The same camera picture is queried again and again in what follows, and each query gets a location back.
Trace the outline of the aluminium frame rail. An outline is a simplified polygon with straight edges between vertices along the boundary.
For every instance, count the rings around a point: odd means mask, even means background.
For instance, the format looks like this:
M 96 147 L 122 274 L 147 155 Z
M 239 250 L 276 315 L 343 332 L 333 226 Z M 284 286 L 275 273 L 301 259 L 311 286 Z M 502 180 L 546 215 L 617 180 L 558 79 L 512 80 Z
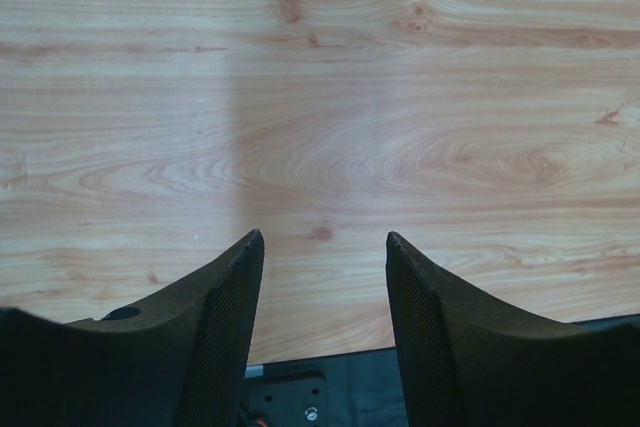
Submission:
M 264 365 L 263 364 L 254 364 L 248 365 L 245 369 L 245 378 L 253 379 L 260 378 L 264 376 Z

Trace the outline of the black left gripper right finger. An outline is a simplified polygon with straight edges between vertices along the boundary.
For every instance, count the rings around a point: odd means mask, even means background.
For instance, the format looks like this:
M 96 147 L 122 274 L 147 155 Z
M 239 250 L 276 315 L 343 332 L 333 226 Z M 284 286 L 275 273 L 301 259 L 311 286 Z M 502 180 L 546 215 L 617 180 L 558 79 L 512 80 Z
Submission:
M 386 282 L 412 426 L 635 426 L 639 326 L 593 329 L 502 301 L 397 233 Z

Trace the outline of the black base mat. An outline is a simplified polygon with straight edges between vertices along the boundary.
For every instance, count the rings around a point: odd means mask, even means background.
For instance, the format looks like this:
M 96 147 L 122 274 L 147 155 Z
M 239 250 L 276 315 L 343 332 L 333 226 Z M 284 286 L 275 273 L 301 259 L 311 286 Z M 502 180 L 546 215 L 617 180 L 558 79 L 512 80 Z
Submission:
M 240 426 L 405 426 L 393 349 L 264 365 L 245 379 Z

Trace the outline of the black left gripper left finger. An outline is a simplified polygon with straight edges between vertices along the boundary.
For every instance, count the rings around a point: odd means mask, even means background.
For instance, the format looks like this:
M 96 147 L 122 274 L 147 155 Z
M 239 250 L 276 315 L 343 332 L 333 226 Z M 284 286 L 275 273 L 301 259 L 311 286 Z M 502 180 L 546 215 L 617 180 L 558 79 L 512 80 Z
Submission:
M 102 319 L 1 311 L 5 426 L 233 426 L 264 262 L 251 231 Z

